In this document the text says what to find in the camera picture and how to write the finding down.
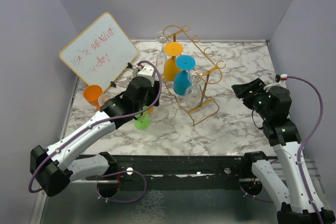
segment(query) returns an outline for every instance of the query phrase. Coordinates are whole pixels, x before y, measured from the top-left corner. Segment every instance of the whiteboard frame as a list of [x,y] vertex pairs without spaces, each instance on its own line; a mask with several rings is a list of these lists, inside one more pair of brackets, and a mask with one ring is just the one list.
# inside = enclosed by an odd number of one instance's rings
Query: whiteboard frame
[[[138,48],[133,44],[133,42],[131,41],[130,37],[128,37],[128,35],[125,33],[125,31],[122,29],[122,27],[119,25],[119,23],[115,20],[115,18],[113,18],[112,14],[110,14],[109,12],[104,12],[102,15],[99,16],[99,18],[97,18],[91,25],[89,25],[84,31],[82,31],[76,38],[74,38],[65,48],[63,48],[59,54],[58,57],[61,59],[61,61],[63,61],[65,63],[65,65],[67,65],[83,82],[85,82],[86,85],[89,85],[84,78],[82,78],[82,76],[80,76],[68,63],[66,63],[62,58],[61,58],[61,54],[64,50],[66,50],[76,39],[78,39],[83,33],[85,33],[91,26],[93,26],[102,16],[104,16],[105,14],[108,14],[111,16],[111,18],[114,20],[114,22],[116,23],[117,26],[119,26],[119,28],[122,30],[122,32],[126,35],[127,39],[131,42],[131,44],[133,45],[133,47],[137,50],[136,55],[133,57],[133,59],[130,60],[130,63],[132,63],[132,61],[139,55],[139,50]],[[127,68],[127,66],[125,66],[124,69],[122,69],[122,71],[117,75],[117,77],[112,80],[113,82],[125,71],[125,69]],[[109,86],[107,86],[106,89],[103,90],[103,92],[105,92],[109,87],[111,86],[111,84]]]

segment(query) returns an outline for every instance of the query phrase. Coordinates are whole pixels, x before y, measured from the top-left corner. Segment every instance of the gray floor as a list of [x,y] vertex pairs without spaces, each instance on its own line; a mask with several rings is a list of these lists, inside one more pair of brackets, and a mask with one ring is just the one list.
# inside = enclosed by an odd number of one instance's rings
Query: gray floor
[[[115,197],[137,195],[119,192]],[[41,223],[252,224],[277,220],[273,204],[243,198],[236,190],[149,191],[141,201],[123,205],[98,200],[95,183],[72,183],[61,194],[47,198]]]

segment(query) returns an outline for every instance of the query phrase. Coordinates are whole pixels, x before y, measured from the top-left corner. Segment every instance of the wine glass holder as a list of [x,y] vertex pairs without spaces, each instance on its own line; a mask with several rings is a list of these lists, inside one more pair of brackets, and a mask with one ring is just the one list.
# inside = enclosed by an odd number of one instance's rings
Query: wine glass holder
[[[163,78],[163,82],[164,82],[164,85],[166,86],[168,92],[170,93],[170,95],[173,95],[175,97],[175,100],[177,102],[177,105],[182,109],[184,110],[188,115],[189,117],[193,120],[193,126],[203,122],[204,120],[210,118],[211,116],[213,116],[214,114],[216,114],[218,111],[219,111],[219,105],[218,103],[215,101],[215,99],[213,97],[208,97],[205,92],[206,92],[206,88],[208,86],[208,84],[210,85],[214,85],[214,84],[217,84],[219,83],[222,78],[223,78],[223,73],[222,73],[222,69],[224,69],[226,67],[226,64],[224,64],[223,67],[220,67],[218,64],[220,62],[223,62],[222,60],[219,60],[218,62],[214,62],[210,56],[212,56],[214,54],[213,51],[211,52],[206,52],[207,50],[210,49],[210,47],[206,47],[204,48],[203,50],[197,45],[198,42],[201,41],[199,35],[194,35],[193,37],[190,37],[188,34],[187,34],[187,31],[190,30],[190,26],[189,25],[184,25],[183,27],[180,27],[180,26],[177,26],[177,25],[169,25],[169,26],[166,26],[164,29],[163,29],[163,32],[165,33],[167,29],[169,28],[173,28],[173,29],[177,29],[177,31],[175,31],[174,33],[171,33],[170,35],[166,36],[166,38],[169,40],[171,38],[173,38],[173,41],[176,41],[176,37],[178,34],[184,34],[188,40],[190,40],[190,42],[192,44],[194,44],[194,46],[204,55],[205,58],[207,58],[211,64],[213,65],[213,68],[209,69],[209,70],[206,70],[202,73],[199,73],[197,72],[197,75],[200,77],[200,81],[203,80],[204,81],[204,85],[203,85],[203,88],[201,87],[201,85],[199,84],[198,87],[199,89],[201,90],[201,100],[199,102],[199,104],[192,108],[192,109],[186,109],[185,107],[183,107],[181,105],[181,103],[179,102],[177,96],[175,94],[173,94],[170,90],[170,88],[168,87],[167,85],[167,82],[166,80]],[[219,74],[220,74],[220,78],[217,80],[217,81],[213,81],[213,82],[210,82],[209,81],[209,77],[210,77],[210,74],[214,71],[218,70],[219,71]],[[194,113],[195,111],[201,109],[201,108],[204,108],[205,105],[207,104],[210,104],[210,103],[214,103],[216,106],[217,106],[217,110],[213,113],[211,113],[210,115],[207,115],[206,117],[203,117],[202,119],[200,119],[199,121],[196,121],[196,119],[192,116],[192,113]]]

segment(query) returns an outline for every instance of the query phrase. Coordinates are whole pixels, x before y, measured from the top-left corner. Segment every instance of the marble tabletop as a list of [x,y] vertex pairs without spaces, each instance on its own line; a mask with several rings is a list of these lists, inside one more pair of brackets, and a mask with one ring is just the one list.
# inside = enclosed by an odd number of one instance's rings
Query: marble tabletop
[[[139,54],[133,63],[140,60],[156,61],[161,44],[156,41],[134,41]],[[196,68],[210,69],[211,63],[191,42],[181,41],[183,54],[196,60]],[[188,114],[181,110],[175,99],[163,86],[160,106],[149,116],[150,126],[138,130],[134,121],[128,122],[118,130],[106,135],[84,154],[97,154],[108,151],[112,155],[243,155],[245,152],[264,151],[266,155],[275,155],[263,132],[252,121],[251,110],[237,99],[231,89],[233,84],[250,82],[260,77],[265,83],[272,83],[275,72],[267,45],[261,42],[199,42],[199,47],[210,47],[214,62],[223,60],[223,79],[214,85],[208,85],[207,96],[212,96],[219,104],[219,111],[193,126]],[[124,91],[132,78],[130,69],[126,69],[115,81],[116,88],[106,92],[116,95]],[[210,81],[219,78],[218,71],[213,72]],[[75,99],[69,113],[65,136],[87,122],[95,113],[83,97],[86,84],[79,80]],[[207,113],[209,109],[200,110]],[[255,115],[257,125],[262,120]]]

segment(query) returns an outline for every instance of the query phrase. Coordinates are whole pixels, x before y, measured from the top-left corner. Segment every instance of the whiteboard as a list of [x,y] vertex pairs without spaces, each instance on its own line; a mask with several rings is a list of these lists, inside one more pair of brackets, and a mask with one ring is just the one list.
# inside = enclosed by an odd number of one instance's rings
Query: whiteboard
[[99,85],[103,91],[137,55],[138,49],[110,13],[103,13],[59,52],[87,85]]

